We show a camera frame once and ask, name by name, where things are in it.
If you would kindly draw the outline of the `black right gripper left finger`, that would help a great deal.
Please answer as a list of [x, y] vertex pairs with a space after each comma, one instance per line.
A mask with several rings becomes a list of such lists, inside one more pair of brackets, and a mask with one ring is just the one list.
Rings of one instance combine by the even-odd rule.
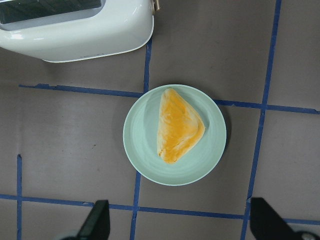
[[76, 235], [77, 240], [108, 240], [111, 232], [108, 200], [97, 200]]

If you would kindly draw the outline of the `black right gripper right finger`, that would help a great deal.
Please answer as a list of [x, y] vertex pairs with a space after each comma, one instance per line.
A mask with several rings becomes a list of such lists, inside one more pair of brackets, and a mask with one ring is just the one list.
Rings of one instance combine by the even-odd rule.
[[250, 230], [256, 240], [305, 240], [306, 232], [295, 232], [262, 197], [250, 201]]

